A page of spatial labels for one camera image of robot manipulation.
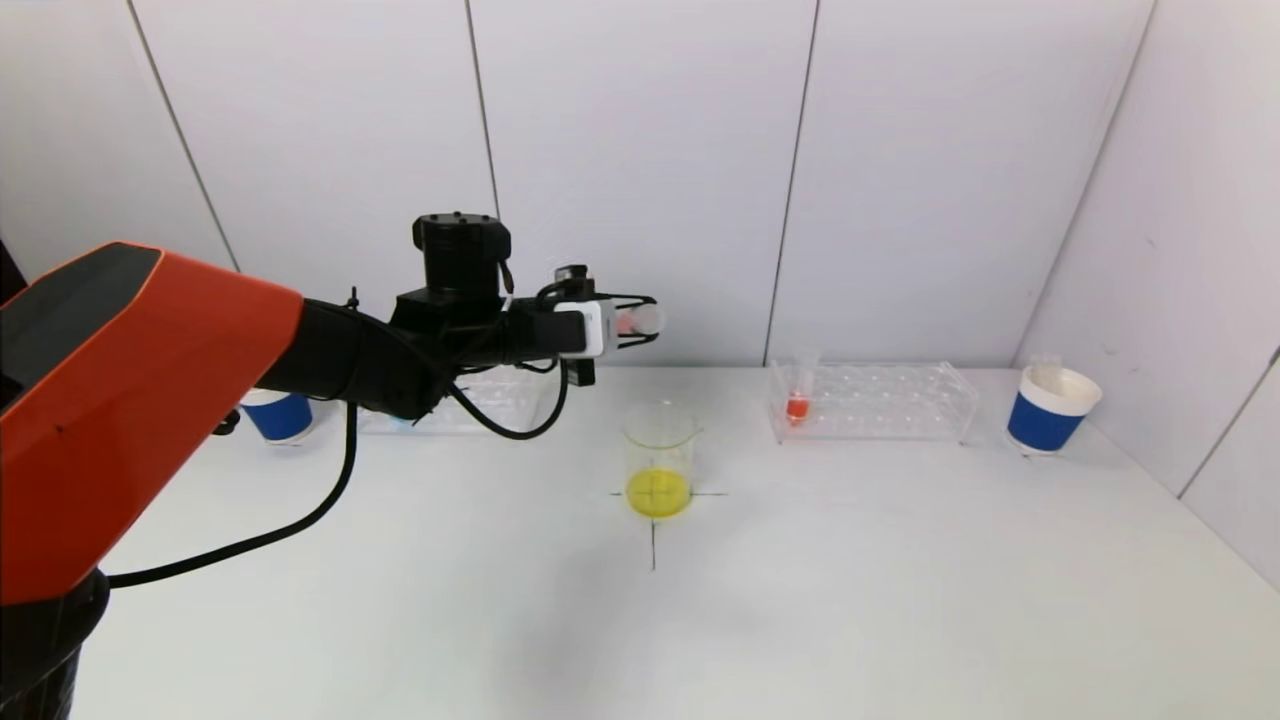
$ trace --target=blue paper cup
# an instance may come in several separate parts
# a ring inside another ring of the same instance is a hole
[[[311,405],[301,395],[253,388],[241,407],[266,442],[292,442],[311,430]]]
[[[1100,400],[1102,388],[1075,370],[1027,368],[1009,415],[1009,437],[1025,454],[1057,452]]]

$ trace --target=white table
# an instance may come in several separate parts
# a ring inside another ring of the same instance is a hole
[[[527,443],[362,436],[317,527],[123,589],[76,720],[1275,719],[1280,594],[1085,424],[968,443],[780,446],[759,369],[614,369]],[[705,420],[700,497],[654,536],[620,497],[630,404]],[[211,438],[120,542],[124,571],[300,518],[342,428]]]

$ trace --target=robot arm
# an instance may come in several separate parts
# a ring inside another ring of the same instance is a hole
[[[552,360],[563,398],[595,382],[596,357],[658,337],[620,334],[618,310],[655,301],[596,292],[585,265],[502,297],[511,234],[494,218],[426,215],[413,243],[426,287],[401,295],[389,323],[127,243],[0,309],[0,711],[74,667],[105,605],[97,564],[248,388],[417,419],[444,395],[467,405],[462,373]]]

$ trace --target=black cord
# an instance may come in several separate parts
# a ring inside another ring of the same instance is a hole
[[[559,292],[561,287],[562,287],[562,283],[559,281],[556,281],[552,284],[544,286],[541,290],[538,291],[538,295],[534,296],[534,305],[538,306],[538,307],[541,307],[543,306],[543,301],[547,300],[548,297],[550,297],[552,295]]]
[[[278,530],[271,530],[270,533],[264,533],[257,537],[248,539],[242,539],[234,542],[225,547],[212,550],[195,557],[188,557],[186,560],[179,560],[178,562],[170,562],[168,565],[161,565],[159,568],[152,568],[150,570],[138,570],[137,573],[123,573],[120,575],[109,575],[106,578],[111,589],[116,588],[129,588],[133,585],[141,585],[146,583],[154,583],[156,580],[164,580],[173,578],[174,575],[182,575],[183,573],[189,573],[192,570],[198,570],[212,565],[214,562],[220,562],[229,557],[236,557],[237,555],[243,555],[251,550],[257,550],[260,547],[271,544],[273,542],[279,542],[284,538],[293,537],[302,530],[315,525],[324,518],[329,510],[333,509],[338,498],[342,497],[344,489],[347,489],[347,483],[351,480],[351,471],[356,466],[356,404],[347,404],[347,448],[342,457],[342,471],[338,473],[338,483],[333,486],[329,491],[329,496],[324,498],[320,505],[308,512],[305,518],[285,525]]]
[[[449,395],[452,395],[453,400],[457,400],[458,405],[461,405],[472,418],[475,418],[477,423],[489,428],[492,432],[509,439],[532,439],[545,433],[547,430],[552,429],[552,425],[554,425],[556,420],[559,419],[561,411],[564,410],[564,398],[568,396],[568,365],[564,365],[563,363],[561,364],[561,389],[559,395],[556,397],[556,407],[552,409],[552,414],[548,415],[545,420],[543,420],[541,425],[538,425],[531,430],[524,430],[524,432],[512,430],[499,425],[498,423],[494,423],[488,415],[480,411],[480,409],[471,402],[471,398],[467,397],[467,393],[458,389],[458,386],[453,383],[449,383]]]
[[[538,373],[539,375],[545,375],[547,373],[554,370],[556,365],[558,364],[559,359],[552,357],[552,364],[545,368],[539,368],[538,365],[530,365],[529,363],[516,363],[516,366],[520,368],[521,370],[529,370],[530,373]]]
[[[372,318],[370,318],[370,320],[374,323],[375,327],[387,333],[388,337],[404,346],[404,348],[412,352],[419,360],[421,360],[424,365],[435,370],[438,375],[443,378],[449,377],[440,368],[440,365],[435,361],[434,357],[431,357],[430,355],[424,352],[422,348],[417,347],[407,338],[404,338],[402,334],[392,329],[390,325],[383,323],[381,320],[375,320]],[[461,405],[462,409],[466,410],[468,415],[475,418],[477,423],[488,428],[490,432],[508,439],[534,439],[535,437],[549,430],[552,425],[556,424],[556,420],[559,419],[561,411],[564,410],[564,398],[568,396],[568,366],[564,365],[563,363],[561,363],[559,366],[561,366],[561,388],[559,388],[559,395],[556,397],[556,407],[552,409],[552,414],[547,416],[547,419],[543,421],[541,425],[538,425],[531,430],[512,430],[493,421],[493,419],[485,415],[484,411],[481,411],[479,407],[475,406],[474,402],[471,402],[471,398],[467,397],[465,392],[458,389],[457,383],[454,383],[453,380],[448,380],[445,389],[454,400],[458,401],[458,405]]]
[[[346,307],[340,307],[340,306],[334,306],[334,307],[337,310],[339,310],[339,311],[357,314],[356,310],[355,310],[355,302],[356,302],[356,300],[355,300],[355,288],[352,288],[352,300],[348,301],[348,305]],[[362,318],[367,319],[375,327],[378,327],[384,333],[387,333],[390,338],[393,338],[397,342],[399,342],[401,345],[403,345],[410,352],[412,352],[415,356],[417,356],[419,360],[421,360],[428,368],[431,368],[431,370],[434,370],[438,375],[440,375],[443,378],[448,378],[449,377],[448,373],[445,373],[445,370],[442,369],[439,366],[439,364],[431,356],[429,356],[421,348],[419,348],[412,342],[410,342],[408,340],[406,340],[403,336],[401,336],[399,333],[397,333],[394,329],[392,329],[390,325],[388,325],[388,324],[385,324],[381,320],[378,320],[375,318],[369,318],[367,315],[362,315]],[[493,332],[493,328],[495,325],[497,325],[497,322],[493,325],[489,327],[489,329],[481,337],[481,342],[483,342],[483,340],[488,338],[489,333]],[[543,369],[543,368],[534,368],[534,366],[525,366],[529,370],[540,372],[540,373],[549,373],[549,372],[552,372],[556,368],[557,364],[559,364],[559,368],[561,368],[561,384],[559,384],[559,395],[556,397],[556,407],[552,409],[552,414],[547,418],[547,420],[543,421],[541,425],[538,425],[536,428],[534,428],[531,430],[524,430],[524,432],[521,432],[521,430],[512,430],[512,429],[504,428],[504,427],[499,425],[498,423],[493,421],[479,407],[476,407],[475,404],[471,402],[471,398],[468,398],[466,396],[466,393],[462,392],[458,388],[457,383],[454,383],[452,379],[448,380],[447,389],[448,389],[448,393],[451,396],[453,396],[454,400],[458,401],[458,405],[462,405],[462,407],[472,418],[475,418],[477,423],[480,423],[481,425],[484,425],[489,430],[492,430],[492,432],[494,432],[494,433],[497,433],[497,434],[499,434],[499,436],[502,436],[504,438],[509,438],[509,439],[532,439],[532,438],[535,438],[535,437],[545,433],[547,430],[549,430],[550,427],[556,424],[556,420],[559,419],[561,411],[564,410],[564,398],[568,396],[568,365],[566,365],[563,363],[557,363],[556,360],[552,360],[550,366],[548,366],[545,369]],[[351,480],[351,473],[352,473],[352,470],[356,466],[356,434],[357,434],[356,433],[356,418],[357,418],[356,414],[357,414],[357,405],[355,402],[348,402],[347,404],[347,425],[346,425],[347,427],[347,446],[346,446],[346,451],[344,451],[344,455],[343,455],[343,459],[342,459],[342,470],[338,473],[338,482],[334,484],[333,489],[329,491],[329,495],[320,502],[320,505],[315,510],[312,510],[311,512],[308,512],[305,518],[302,518],[301,520],[298,520],[296,523],[292,523],[289,525],[279,528],[276,530],[271,530],[269,533],[264,533],[264,534],[257,536],[257,537],[252,537],[252,538],[248,538],[248,539],[234,542],[234,543],[228,544],[225,547],[220,547],[218,550],[204,552],[201,555],[196,555],[196,556],[188,557],[186,560],[179,560],[177,562],[170,562],[168,565],[161,565],[159,568],[151,568],[150,570],[138,570],[136,573],[122,573],[119,575],[109,575],[106,578],[106,582],[108,582],[109,587],[111,589],[131,588],[131,587],[134,587],[134,585],[142,585],[142,584],[147,584],[147,583],[154,583],[156,580],[165,580],[165,579],[173,578],[175,575],[182,575],[184,573],[191,573],[192,570],[198,570],[201,568],[207,568],[209,565],[212,565],[215,562],[221,562],[223,560],[228,560],[228,559],[236,557],[237,555],[243,555],[243,553],[250,552],[252,550],[257,550],[260,547],[269,546],[269,544],[271,544],[274,542],[279,542],[282,539],[293,537],[293,536],[301,533],[302,530],[310,528],[311,525],[315,525],[316,523],[319,523],[320,519],[324,518],[329,512],[329,510],[333,509],[333,506],[338,502],[338,498],[342,497],[342,493],[347,489],[347,484]]]

